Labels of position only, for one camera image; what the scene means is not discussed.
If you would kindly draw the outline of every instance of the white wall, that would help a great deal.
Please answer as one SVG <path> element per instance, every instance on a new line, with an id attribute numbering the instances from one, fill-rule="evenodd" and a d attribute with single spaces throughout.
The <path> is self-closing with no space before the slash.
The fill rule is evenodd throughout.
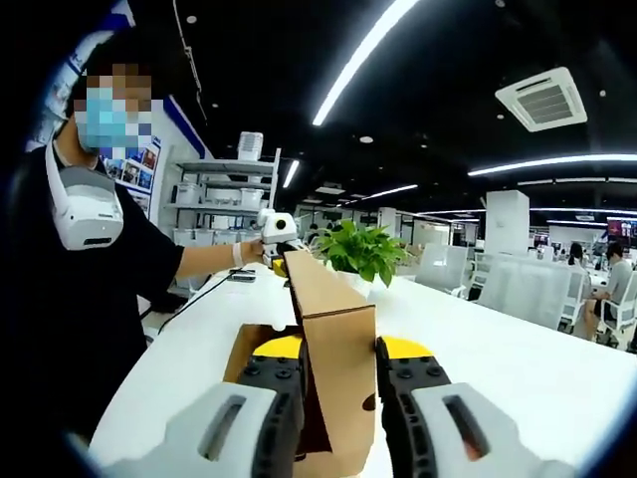
<path id="1" fill-rule="evenodd" d="M 605 231 L 605 228 L 583 228 L 548 226 L 550 242 L 560 242 L 562 247 L 567 247 L 573 242 L 594 243 Z"/>

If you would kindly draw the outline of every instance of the ceiling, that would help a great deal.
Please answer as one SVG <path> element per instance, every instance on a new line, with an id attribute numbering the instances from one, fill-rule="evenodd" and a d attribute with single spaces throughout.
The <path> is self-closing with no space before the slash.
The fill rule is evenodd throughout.
<path id="1" fill-rule="evenodd" d="M 172 2 L 129 3 L 138 24 L 164 22 L 167 34 L 177 35 Z M 391 3 L 177 0 L 207 121 L 194 90 L 177 92 L 177 100 L 215 157 L 235 155 L 240 131 L 254 130 L 265 135 L 264 154 L 280 146 L 284 157 L 301 161 L 278 207 L 308 197 L 330 205 L 352 193 L 418 184 L 356 206 L 475 209 L 487 191 L 519 188 L 535 207 L 637 210 L 637 182 L 518 186 L 554 178 L 635 179 L 637 163 L 467 175 L 530 159 L 637 152 L 637 45 L 629 35 L 637 18 L 628 6 L 420 0 L 362 64 L 323 125 L 312 126 L 331 84 Z M 189 16 L 197 21 L 189 24 Z M 572 74 L 588 121 L 528 132 L 494 93 L 559 66 Z M 373 143 L 361 143 L 364 135 Z M 286 160 L 283 172 L 288 167 Z M 344 194 L 316 193 L 325 182 L 340 184 Z"/>

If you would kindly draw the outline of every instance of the hair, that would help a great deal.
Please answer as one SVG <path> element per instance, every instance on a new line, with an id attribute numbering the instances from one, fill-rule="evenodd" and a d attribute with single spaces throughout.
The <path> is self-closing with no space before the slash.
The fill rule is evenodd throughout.
<path id="1" fill-rule="evenodd" d="M 73 84 L 65 108 L 70 118 L 74 101 L 87 97 L 87 76 L 112 75 L 116 64 L 137 65 L 139 75 L 152 78 L 152 97 L 162 99 L 185 86 L 189 66 L 183 48 L 174 41 L 168 29 L 158 27 L 126 28 L 113 33 L 98 44 L 84 64 L 83 72 Z"/>
<path id="2" fill-rule="evenodd" d="M 584 257 L 584 253 L 583 253 L 583 250 L 581 248 L 581 244 L 579 244 L 578 242 L 573 242 L 570 245 L 570 252 L 569 252 L 569 257 L 568 257 L 568 265 L 572 266 L 573 264 L 575 264 L 575 259 L 579 259 L 581 261 L 582 257 Z"/>
<path id="3" fill-rule="evenodd" d="M 609 242 L 608 249 L 606 249 L 606 259 L 610 261 L 614 255 L 618 255 L 620 258 L 624 257 L 624 249 L 618 242 Z"/>

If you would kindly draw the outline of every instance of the air conditioner vent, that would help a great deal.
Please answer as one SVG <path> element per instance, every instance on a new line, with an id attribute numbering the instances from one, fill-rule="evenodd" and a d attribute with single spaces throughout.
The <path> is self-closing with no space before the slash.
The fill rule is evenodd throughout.
<path id="1" fill-rule="evenodd" d="M 556 68 L 496 91 L 496 98 L 529 130 L 586 122 L 568 69 Z"/>

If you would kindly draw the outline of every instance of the hand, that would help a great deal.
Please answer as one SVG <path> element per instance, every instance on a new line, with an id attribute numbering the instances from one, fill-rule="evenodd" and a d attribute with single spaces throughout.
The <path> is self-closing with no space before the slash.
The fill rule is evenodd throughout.
<path id="1" fill-rule="evenodd" d="M 263 251 L 261 239 L 241 243 L 241 258 L 245 264 L 252 262 L 263 264 Z"/>

